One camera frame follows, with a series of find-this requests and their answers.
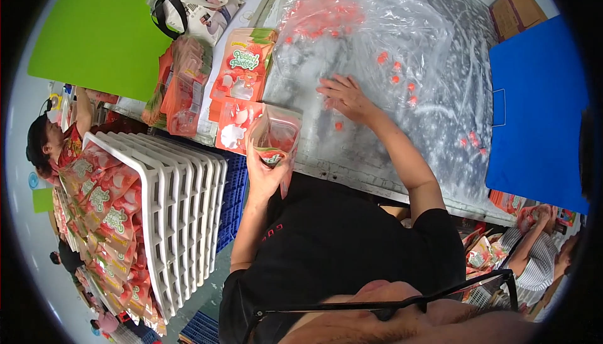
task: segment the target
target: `striped shirt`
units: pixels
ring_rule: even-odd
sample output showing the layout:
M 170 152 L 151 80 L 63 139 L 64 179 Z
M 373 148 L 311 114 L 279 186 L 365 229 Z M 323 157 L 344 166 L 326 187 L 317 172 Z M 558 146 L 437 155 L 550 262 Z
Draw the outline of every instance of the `striped shirt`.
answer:
M 502 248 L 511 251 L 522 237 L 517 227 L 509 228 L 500 239 Z M 555 247 L 551 236 L 541 232 L 528 253 L 528 265 L 526 265 L 524 272 L 516 277 L 516 285 L 528 290 L 548 288 L 553 283 L 556 254 L 557 247 Z

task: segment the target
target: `black t-shirt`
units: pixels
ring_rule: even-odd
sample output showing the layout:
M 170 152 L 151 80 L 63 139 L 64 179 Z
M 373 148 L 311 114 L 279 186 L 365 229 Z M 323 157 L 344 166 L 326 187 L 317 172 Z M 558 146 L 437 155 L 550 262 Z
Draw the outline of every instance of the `black t-shirt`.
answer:
M 71 251 L 67 242 L 58 241 L 58 254 L 61 257 L 61 264 L 72 275 L 75 274 L 75 270 L 79 266 L 84 265 L 84 262 L 79 258 L 79 253 Z
M 220 342 L 240 343 L 255 307 L 319 303 L 354 295 L 373 280 L 405 281 L 424 295 L 465 280 L 463 244 L 447 211 L 424 212 L 412 229 L 366 200 L 334 194 L 287 206 L 247 270 L 230 274 L 220 305 Z M 274 314 L 256 343 L 277 343 L 300 318 Z

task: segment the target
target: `black bag strap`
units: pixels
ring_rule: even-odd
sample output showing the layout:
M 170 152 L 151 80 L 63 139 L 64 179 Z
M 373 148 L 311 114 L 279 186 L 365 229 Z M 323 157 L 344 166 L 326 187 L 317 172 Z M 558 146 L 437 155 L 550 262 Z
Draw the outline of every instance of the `black bag strap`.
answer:
M 186 29 L 188 29 L 188 18 L 186 16 L 186 9 L 185 9 L 184 5 L 182 4 L 182 1 L 180 1 L 180 0 L 168 0 L 168 1 L 174 6 L 176 11 L 178 12 L 178 15 L 180 15 L 180 20 L 182 20 L 182 26 L 185 29 L 184 32 L 186 32 Z M 155 3 L 155 8 L 153 9 L 153 16 L 155 16 L 155 18 L 157 18 L 157 22 L 155 22 L 155 20 L 154 20 L 153 23 L 155 23 L 155 26 L 157 26 L 157 28 L 159 30 L 161 30 L 165 35 L 176 40 L 182 34 L 179 32 L 170 30 L 168 28 L 168 26 L 165 24 L 166 18 L 165 18 L 165 11 L 163 10 L 164 2 L 165 2 L 165 0 L 158 0 Z

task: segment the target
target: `blue cutting board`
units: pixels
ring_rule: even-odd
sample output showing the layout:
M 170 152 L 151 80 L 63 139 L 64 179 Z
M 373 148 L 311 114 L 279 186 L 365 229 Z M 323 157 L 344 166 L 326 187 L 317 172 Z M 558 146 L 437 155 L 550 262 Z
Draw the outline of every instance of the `blue cutting board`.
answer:
M 578 167 L 589 99 L 562 16 L 490 50 L 494 118 L 486 186 L 587 214 Z

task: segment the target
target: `eyeglasses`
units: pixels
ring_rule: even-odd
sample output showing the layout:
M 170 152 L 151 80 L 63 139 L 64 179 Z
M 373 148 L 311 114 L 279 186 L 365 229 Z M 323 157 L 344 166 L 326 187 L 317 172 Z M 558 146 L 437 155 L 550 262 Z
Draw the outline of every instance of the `eyeglasses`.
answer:
M 517 288 L 515 286 L 515 279 L 513 277 L 513 271 L 510 269 L 499 269 L 485 275 L 477 276 L 471 280 L 466 280 L 455 287 L 448 288 L 439 293 L 428 295 L 428 296 L 414 296 L 406 298 L 403 301 L 391 301 L 391 302 L 370 302 L 370 303 L 315 303 L 307 305 L 283 305 L 280 307 L 265 308 L 260 307 L 253 310 L 253 315 L 247 326 L 245 336 L 243 337 L 243 343 L 249 343 L 253 337 L 252 333 L 260 323 L 261 320 L 265 319 L 270 314 L 283 313 L 283 314 L 297 314 L 297 313 L 324 313 L 328 311 L 342 311 L 342 310 L 365 310 L 370 311 L 382 322 L 386 322 L 391 319 L 396 311 L 409 307 L 411 305 L 417 305 L 419 310 L 423 313 L 427 312 L 427 304 L 437 299 L 445 298 L 449 295 L 457 293 L 463 293 L 467 290 L 477 288 L 486 283 L 492 282 L 493 280 L 500 280 L 506 283 L 509 297 L 511 302 L 511 310 L 518 311 L 517 304 Z

